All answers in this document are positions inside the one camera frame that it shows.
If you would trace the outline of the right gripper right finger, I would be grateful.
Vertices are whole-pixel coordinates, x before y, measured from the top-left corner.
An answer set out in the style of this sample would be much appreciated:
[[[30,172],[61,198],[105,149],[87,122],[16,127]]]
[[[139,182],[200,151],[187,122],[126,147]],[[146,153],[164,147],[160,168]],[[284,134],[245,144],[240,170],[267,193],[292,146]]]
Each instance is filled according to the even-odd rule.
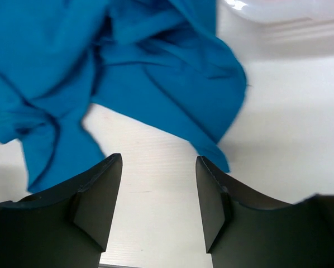
[[[334,267],[334,195],[297,204],[195,164],[205,247],[213,267]]]

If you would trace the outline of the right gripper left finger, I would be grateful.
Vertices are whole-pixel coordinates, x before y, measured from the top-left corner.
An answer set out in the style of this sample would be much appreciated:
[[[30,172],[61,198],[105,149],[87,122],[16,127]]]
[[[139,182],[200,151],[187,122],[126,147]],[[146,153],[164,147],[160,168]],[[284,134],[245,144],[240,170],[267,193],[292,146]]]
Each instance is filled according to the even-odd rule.
[[[56,186],[0,203],[0,267],[98,267],[122,174],[112,154]]]

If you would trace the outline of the blue polo t-shirt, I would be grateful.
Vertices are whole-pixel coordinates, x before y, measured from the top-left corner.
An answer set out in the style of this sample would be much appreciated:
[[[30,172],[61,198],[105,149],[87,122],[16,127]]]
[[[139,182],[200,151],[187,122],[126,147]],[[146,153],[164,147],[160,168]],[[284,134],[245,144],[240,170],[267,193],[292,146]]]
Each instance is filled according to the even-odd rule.
[[[21,142],[28,191],[104,159],[82,126],[92,103],[229,172],[218,143],[247,79],[216,22],[216,1],[0,1],[0,142]]]

